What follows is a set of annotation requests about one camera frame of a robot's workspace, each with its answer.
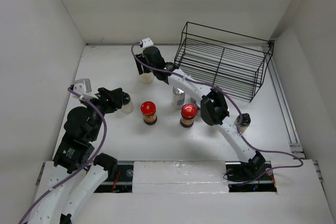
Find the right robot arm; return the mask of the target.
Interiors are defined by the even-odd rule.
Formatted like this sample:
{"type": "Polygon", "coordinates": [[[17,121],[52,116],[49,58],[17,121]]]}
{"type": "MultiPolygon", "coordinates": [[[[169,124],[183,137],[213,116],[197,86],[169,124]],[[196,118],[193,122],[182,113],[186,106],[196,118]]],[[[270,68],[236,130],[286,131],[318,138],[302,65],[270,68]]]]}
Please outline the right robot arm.
{"type": "Polygon", "coordinates": [[[217,129],[238,157],[240,166],[234,170],[234,175],[239,178],[235,182],[248,184],[267,172],[262,151],[251,146],[235,124],[236,120],[229,118],[225,93],[219,87],[197,81],[174,63],[164,61],[154,46],[144,48],[140,55],[136,55],[133,49],[131,53],[136,63],[148,69],[158,80],[183,90],[200,103],[203,122],[217,129]]]}

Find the clear glass jar white powder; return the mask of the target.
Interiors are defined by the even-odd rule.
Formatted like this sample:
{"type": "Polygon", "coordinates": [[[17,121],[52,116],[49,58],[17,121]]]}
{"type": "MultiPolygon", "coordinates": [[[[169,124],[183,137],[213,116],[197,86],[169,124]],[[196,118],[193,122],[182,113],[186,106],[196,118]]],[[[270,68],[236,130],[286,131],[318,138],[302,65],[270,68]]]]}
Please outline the clear glass jar white powder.
{"type": "Polygon", "coordinates": [[[139,75],[139,81],[142,83],[152,83],[155,79],[153,73],[143,73],[139,75]]]}

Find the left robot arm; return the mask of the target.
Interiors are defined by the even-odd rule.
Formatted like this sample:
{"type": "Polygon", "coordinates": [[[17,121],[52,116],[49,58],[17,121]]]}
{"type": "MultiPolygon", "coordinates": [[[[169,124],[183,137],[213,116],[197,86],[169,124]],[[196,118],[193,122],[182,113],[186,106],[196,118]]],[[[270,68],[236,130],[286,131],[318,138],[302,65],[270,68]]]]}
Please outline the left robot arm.
{"type": "Polygon", "coordinates": [[[123,90],[99,88],[88,93],[83,85],[68,91],[82,106],[73,108],[64,124],[65,133],[52,160],[48,189],[30,206],[20,223],[75,223],[99,185],[117,175],[117,159],[95,148],[99,132],[107,136],[106,114],[122,108],[123,90]]]}

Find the silver lid blue label shaker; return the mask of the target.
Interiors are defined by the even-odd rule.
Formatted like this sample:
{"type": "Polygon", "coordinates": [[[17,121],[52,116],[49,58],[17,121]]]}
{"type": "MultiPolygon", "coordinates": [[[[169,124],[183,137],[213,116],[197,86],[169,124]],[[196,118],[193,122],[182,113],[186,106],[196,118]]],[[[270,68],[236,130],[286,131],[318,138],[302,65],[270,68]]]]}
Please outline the silver lid blue label shaker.
{"type": "Polygon", "coordinates": [[[177,87],[173,87],[172,89],[173,93],[173,102],[172,104],[177,108],[181,108],[184,105],[185,102],[185,92],[177,87]]]}

